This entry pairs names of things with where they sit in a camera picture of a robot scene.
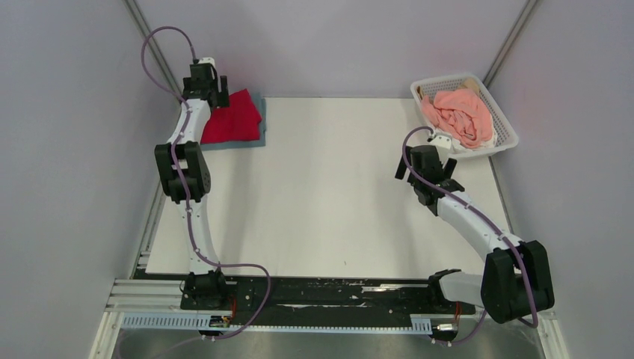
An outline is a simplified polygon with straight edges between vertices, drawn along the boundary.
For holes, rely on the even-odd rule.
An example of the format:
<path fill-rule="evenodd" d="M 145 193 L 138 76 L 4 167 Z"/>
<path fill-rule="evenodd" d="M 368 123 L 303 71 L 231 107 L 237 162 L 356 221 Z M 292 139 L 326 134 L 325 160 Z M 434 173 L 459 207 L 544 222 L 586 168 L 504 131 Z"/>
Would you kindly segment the red t shirt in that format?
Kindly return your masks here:
<path fill-rule="evenodd" d="M 265 101 L 244 89 L 230 95 L 230 106 L 212 111 L 200 140 L 208 150 L 265 146 Z"/>

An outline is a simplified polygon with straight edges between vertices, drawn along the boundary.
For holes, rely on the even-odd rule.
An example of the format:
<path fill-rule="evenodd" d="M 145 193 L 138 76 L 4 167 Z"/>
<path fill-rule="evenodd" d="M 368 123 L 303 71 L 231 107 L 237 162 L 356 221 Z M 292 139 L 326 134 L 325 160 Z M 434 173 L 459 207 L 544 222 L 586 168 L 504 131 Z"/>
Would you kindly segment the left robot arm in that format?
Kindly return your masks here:
<path fill-rule="evenodd" d="M 194 60 L 183 80 L 180 115 L 166 144 L 154 149 L 160 183 L 183 221 L 188 273 L 181 291 L 183 310 L 218 310 L 229 290 L 212 243 L 207 213 L 211 174 L 200 142 L 212 111 L 229 105 L 227 78 L 219 76 L 213 58 Z"/>

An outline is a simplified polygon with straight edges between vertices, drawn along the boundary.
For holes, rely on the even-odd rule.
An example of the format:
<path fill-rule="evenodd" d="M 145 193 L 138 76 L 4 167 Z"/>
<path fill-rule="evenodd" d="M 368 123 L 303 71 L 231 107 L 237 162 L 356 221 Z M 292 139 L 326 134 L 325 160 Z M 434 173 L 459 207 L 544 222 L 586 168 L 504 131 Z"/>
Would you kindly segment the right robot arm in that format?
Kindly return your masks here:
<path fill-rule="evenodd" d="M 503 324 L 555 304 L 555 293 L 546 248 L 538 241 L 523 241 L 487 217 L 452 173 L 457 162 L 440 160 L 432 145 L 406 146 L 395 177 L 407 180 L 420 204 L 453 227 L 484 260 L 482 274 L 460 269 L 432 276 L 427 302 L 446 312 L 456 302 L 487 311 Z"/>

